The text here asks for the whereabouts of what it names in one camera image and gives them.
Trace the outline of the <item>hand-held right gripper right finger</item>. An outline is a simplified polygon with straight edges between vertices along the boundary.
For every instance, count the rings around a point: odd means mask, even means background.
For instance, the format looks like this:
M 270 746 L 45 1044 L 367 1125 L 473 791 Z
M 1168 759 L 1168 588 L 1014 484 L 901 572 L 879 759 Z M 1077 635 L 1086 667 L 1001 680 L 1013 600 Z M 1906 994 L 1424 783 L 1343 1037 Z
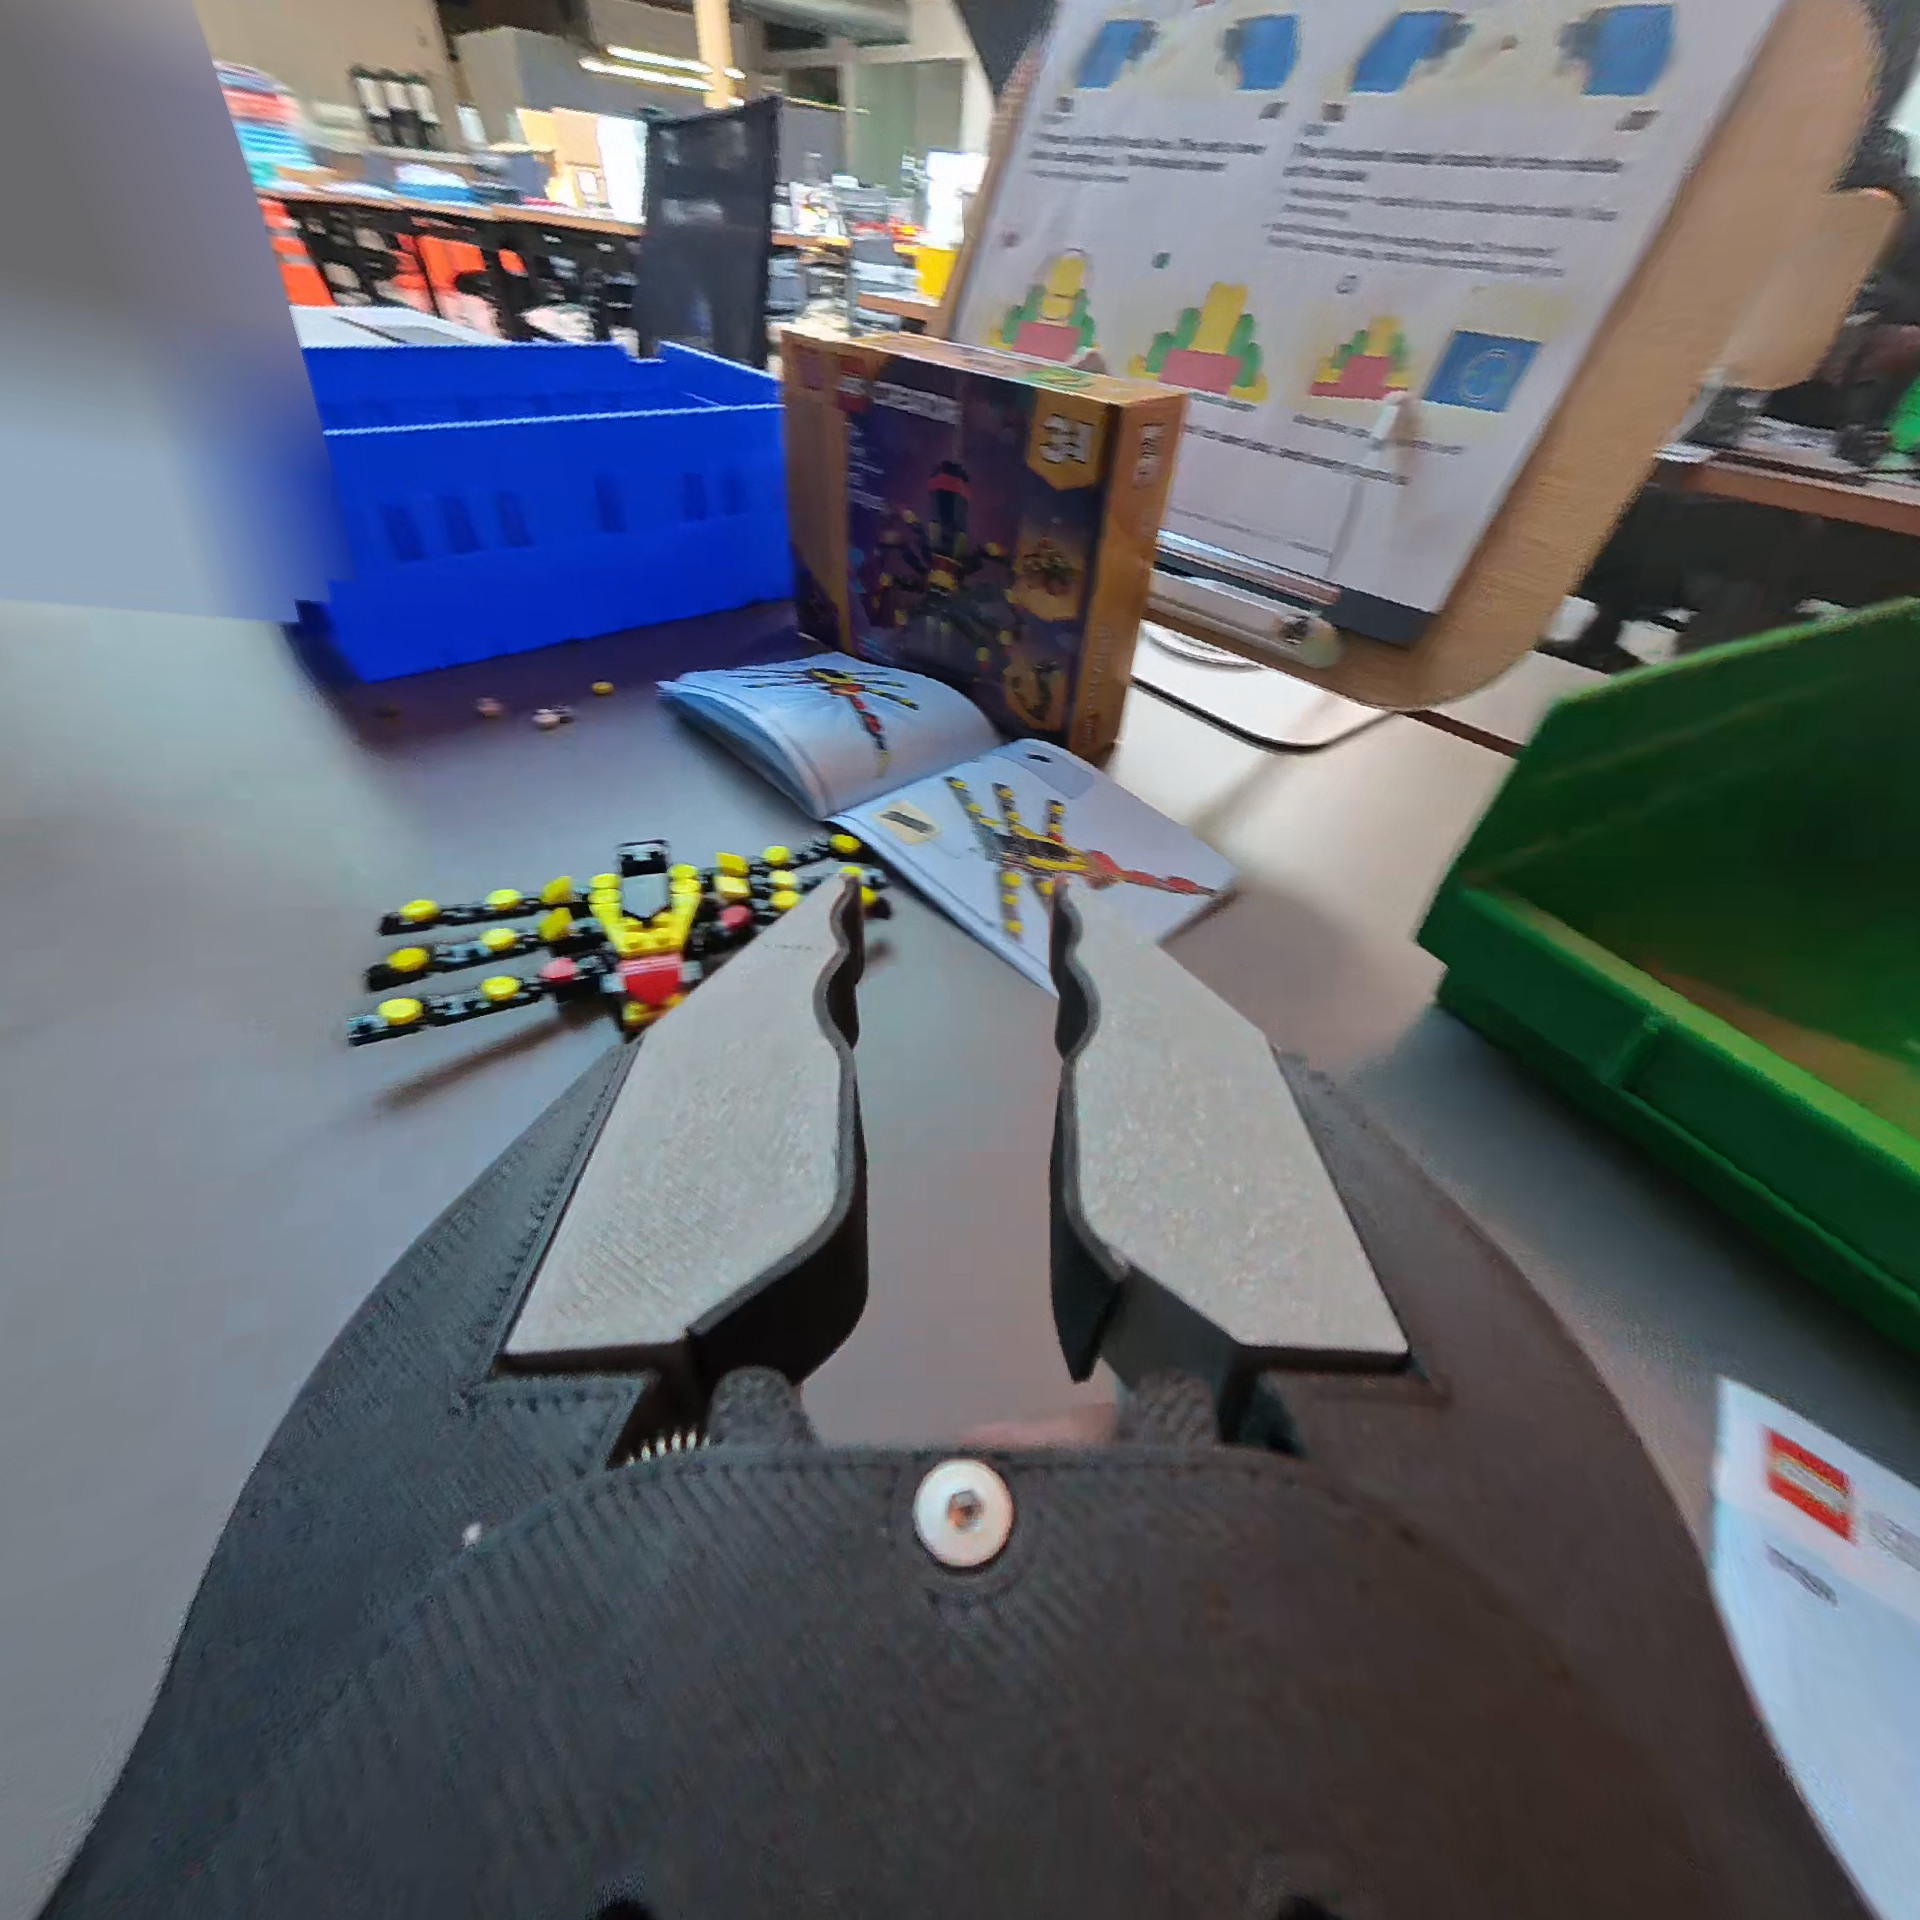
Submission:
M 1068 1377 L 1191 1377 L 1224 1433 L 1265 1375 L 1400 1377 L 1409 1338 L 1268 1036 L 1089 891 L 1058 895 L 1047 954 Z

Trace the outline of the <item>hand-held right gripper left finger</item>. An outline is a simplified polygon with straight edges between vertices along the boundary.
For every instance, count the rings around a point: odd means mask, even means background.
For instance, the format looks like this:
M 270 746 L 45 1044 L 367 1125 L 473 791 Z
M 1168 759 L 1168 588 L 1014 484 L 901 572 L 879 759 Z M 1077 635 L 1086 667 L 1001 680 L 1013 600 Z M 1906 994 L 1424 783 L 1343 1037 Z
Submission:
M 631 1049 L 543 1237 L 501 1367 L 809 1381 L 868 1300 L 857 1098 L 861 895 L 837 876 Z

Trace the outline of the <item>black yellow lego spider model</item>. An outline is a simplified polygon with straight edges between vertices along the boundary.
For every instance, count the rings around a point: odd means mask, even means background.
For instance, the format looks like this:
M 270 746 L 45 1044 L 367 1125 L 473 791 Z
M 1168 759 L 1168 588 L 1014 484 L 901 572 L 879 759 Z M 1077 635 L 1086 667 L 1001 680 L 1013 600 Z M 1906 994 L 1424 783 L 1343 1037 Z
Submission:
M 646 839 L 582 881 L 420 897 L 382 914 L 385 948 L 362 975 L 367 1005 L 342 1024 L 342 1043 L 370 1049 L 543 1005 L 594 1011 L 632 1037 L 832 881 L 892 914 L 892 882 L 850 832 L 722 851 L 705 865 Z

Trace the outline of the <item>open lego instruction booklet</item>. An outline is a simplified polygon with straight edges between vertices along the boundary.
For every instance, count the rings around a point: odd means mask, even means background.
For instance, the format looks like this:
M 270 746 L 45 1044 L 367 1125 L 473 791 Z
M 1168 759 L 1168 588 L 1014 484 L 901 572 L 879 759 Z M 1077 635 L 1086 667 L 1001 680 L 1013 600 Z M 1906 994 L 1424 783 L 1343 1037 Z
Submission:
M 1233 891 L 1231 865 L 1186 827 L 1058 743 L 998 736 L 936 680 L 829 653 L 695 671 L 656 693 L 1041 987 L 1058 882 L 1152 945 Z

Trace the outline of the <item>purple yellow lego set box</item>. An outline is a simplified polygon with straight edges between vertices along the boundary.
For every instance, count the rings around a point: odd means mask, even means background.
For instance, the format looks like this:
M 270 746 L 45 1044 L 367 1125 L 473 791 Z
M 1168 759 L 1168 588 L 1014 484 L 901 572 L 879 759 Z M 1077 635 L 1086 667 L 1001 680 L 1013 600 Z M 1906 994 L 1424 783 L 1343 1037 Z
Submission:
M 1184 391 L 917 335 L 780 341 L 799 634 L 1104 761 Z

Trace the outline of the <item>metal clipboard clip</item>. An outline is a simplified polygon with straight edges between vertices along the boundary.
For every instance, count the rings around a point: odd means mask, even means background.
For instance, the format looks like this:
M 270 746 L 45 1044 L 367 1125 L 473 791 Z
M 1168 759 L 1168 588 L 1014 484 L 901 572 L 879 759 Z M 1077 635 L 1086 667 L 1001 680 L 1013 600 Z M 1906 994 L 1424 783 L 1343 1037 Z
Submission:
M 1430 610 L 1168 533 L 1159 536 L 1148 613 L 1248 658 L 1312 667 L 1337 666 L 1349 641 L 1405 651 L 1436 620 Z

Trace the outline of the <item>green plastic bin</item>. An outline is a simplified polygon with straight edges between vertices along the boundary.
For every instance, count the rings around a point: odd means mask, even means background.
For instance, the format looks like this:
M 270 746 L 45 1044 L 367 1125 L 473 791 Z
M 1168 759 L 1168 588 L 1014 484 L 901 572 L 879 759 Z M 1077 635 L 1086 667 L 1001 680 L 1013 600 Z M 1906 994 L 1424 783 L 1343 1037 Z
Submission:
M 1567 695 L 1440 882 L 1436 999 L 1917 1348 L 1917 610 Z

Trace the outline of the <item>blue plastic bin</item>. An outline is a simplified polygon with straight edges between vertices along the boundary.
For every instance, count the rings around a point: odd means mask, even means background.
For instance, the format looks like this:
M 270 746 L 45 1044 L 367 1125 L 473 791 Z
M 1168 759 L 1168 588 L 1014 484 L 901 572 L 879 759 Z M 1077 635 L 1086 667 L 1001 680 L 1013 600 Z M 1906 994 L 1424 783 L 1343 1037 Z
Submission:
M 777 378 L 665 344 L 324 346 L 350 569 L 298 634 L 402 682 L 793 595 Z

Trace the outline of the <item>white paper with red logo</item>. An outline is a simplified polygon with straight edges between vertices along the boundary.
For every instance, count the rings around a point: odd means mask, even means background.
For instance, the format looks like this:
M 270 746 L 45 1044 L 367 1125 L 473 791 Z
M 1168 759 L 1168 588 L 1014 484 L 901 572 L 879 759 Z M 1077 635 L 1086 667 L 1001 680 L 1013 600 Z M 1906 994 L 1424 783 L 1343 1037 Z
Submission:
M 1916 1917 L 1916 1484 L 1720 1379 L 1709 1575 L 1814 1824 L 1874 1916 Z

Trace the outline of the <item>wooden clipboard stand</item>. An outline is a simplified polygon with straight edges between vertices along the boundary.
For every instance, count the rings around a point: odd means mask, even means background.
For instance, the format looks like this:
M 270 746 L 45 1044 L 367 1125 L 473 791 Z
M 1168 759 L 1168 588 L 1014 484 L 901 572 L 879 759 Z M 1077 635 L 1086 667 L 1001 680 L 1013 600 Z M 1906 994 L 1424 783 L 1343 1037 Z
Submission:
M 1001 97 L 975 227 L 948 293 L 948 335 L 1052 10 Z M 1405 651 L 1349 641 L 1343 658 L 1321 667 L 1256 664 L 1388 711 L 1437 706 L 1505 672 L 1542 635 L 1720 371 L 1772 266 L 1824 211 L 1878 84 L 1881 28 L 1869 4 L 1780 4 L 1663 228 L 1425 635 Z M 1145 620 L 1157 623 L 1148 601 Z

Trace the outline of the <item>black partition panel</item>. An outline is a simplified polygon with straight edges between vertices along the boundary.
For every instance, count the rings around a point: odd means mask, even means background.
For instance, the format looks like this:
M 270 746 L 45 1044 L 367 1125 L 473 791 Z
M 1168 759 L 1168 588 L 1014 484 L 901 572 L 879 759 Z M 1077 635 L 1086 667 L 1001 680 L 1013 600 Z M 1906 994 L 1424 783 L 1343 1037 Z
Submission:
M 777 161 L 774 97 L 646 128 L 632 287 L 641 355 L 684 346 L 766 365 Z

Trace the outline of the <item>printed instruction sheet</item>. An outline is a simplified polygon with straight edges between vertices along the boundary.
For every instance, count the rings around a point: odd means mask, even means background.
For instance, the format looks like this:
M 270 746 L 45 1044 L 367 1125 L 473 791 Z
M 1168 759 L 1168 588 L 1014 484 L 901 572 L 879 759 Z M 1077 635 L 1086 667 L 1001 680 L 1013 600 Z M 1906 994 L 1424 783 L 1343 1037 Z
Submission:
M 950 336 L 1189 394 L 1161 538 L 1409 648 L 1780 4 L 1054 4 Z

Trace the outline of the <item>workbench with black frame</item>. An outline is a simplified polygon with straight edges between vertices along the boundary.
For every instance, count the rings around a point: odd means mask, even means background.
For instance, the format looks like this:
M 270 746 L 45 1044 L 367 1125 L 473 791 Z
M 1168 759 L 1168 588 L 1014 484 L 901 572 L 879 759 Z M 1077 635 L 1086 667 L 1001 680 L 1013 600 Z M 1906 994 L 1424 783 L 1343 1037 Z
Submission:
M 558 205 L 255 192 L 294 307 L 394 307 L 510 346 L 638 351 L 639 228 Z

